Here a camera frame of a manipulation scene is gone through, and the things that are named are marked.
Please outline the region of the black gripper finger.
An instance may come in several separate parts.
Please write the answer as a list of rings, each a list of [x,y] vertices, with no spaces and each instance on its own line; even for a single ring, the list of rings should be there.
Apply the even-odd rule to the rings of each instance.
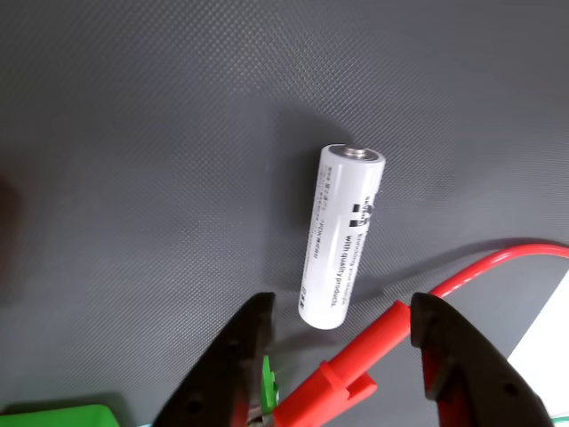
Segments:
[[[155,426],[264,426],[264,357],[273,342],[276,295],[250,297],[159,411]]]
[[[441,426],[551,426],[539,396],[452,305],[432,294],[411,301],[411,343],[421,350],[427,399]]]

